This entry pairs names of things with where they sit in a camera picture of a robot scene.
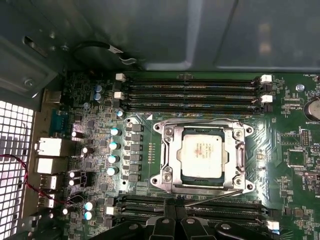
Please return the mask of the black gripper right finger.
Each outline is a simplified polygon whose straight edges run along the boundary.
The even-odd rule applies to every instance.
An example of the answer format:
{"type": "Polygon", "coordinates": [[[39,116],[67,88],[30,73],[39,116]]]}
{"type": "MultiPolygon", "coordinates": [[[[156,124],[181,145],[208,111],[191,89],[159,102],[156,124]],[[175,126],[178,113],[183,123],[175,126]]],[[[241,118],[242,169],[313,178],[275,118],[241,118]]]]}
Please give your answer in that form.
{"type": "Polygon", "coordinates": [[[210,227],[202,218],[189,217],[183,199],[176,200],[176,219],[188,240],[264,240],[266,236],[230,221],[210,227]]]}

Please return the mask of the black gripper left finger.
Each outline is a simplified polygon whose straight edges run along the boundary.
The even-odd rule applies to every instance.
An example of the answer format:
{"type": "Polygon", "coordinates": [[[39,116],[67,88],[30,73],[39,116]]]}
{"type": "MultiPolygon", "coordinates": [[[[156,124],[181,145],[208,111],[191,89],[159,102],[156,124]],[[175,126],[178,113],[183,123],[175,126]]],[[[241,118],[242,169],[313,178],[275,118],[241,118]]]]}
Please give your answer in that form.
{"type": "Polygon", "coordinates": [[[146,226],[136,221],[125,221],[106,230],[92,240],[173,240],[176,232],[176,199],[164,200],[161,217],[149,218],[146,226]]]}

